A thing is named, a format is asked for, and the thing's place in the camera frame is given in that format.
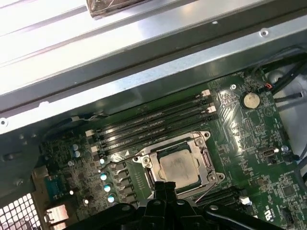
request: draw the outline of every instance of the cable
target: cable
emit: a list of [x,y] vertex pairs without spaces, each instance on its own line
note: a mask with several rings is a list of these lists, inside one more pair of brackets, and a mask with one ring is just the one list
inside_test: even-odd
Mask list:
[[279,59],[277,61],[265,64],[264,66],[261,67],[261,69],[264,72],[264,74],[267,74],[267,73],[269,73],[273,70],[279,69],[281,67],[293,65],[293,64],[295,64],[295,63],[297,63],[297,62],[299,62],[303,59],[306,59],[306,58],[307,58],[307,53],[300,53],[300,54],[285,57],[285,58]]
[[303,149],[302,154],[299,156],[299,158],[302,160],[306,156],[306,153],[307,153],[307,144],[305,145],[305,148]]
[[288,51],[294,50],[294,49],[299,49],[304,51],[305,53],[307,53],[307,48],[304,47],[305,44],[299,44],[299,45],[293,45],[284,49],[281,49],[279,51],[277,51],[276,53],[266,57],[265,59],[263,59],[251,72],[251,76],[254,77],[255,73],[257,70],[259,70],[260,67],[262,67],[264,64],[268,63],[269,61],[275,59],[276,57],[278,57],[279,55],[286,53]]
[[272,94],[275,95],[284,87],[286,87],[290,82],[292,82],[299,74],[307,70],[307,59],[297,63],[289,72],[287,72],[283,77],[279,78],[275,83],[275,87],[271,90]]
[[305,185],[305,182],[302,178],[301,170],[307,165],[307,157],[305,157],[306,153],[307,153],[307,144],[305,148],[303,149],[302,154],[299,156],[299,158],[302,160],[297,165],[297,168],[294,170],[294,174],[297,179],[297,183],[305,192],[307,192],[307,186]]
[[295,99],[302,98],[302,97],[303,97],[302,93],[298,92],[298,93],[293,93],[285,97],[275,98],[274,101],[275,103],[281,103],[281,102],[287,102],[287,101],[295,100]]

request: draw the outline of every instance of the chip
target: chip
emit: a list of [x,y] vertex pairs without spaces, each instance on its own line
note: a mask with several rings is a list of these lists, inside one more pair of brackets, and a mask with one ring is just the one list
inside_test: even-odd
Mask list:
[[295,190],[292,186],[287,186],[283,188],[283,193],[285,196],[292,196],[295,194]]
[[138,155],[145,168],[150,187],[157,181],[175,182],[179,198],[208,192],[219,184],[225,175],[215,172],[206,140],[210,133],[190,132],[145,147]]
[[189,150],[174,152],[160,159],[159,174],[165,181],[175,181],[176,188],[183,188],[196,183],[198,178],[197,166]]

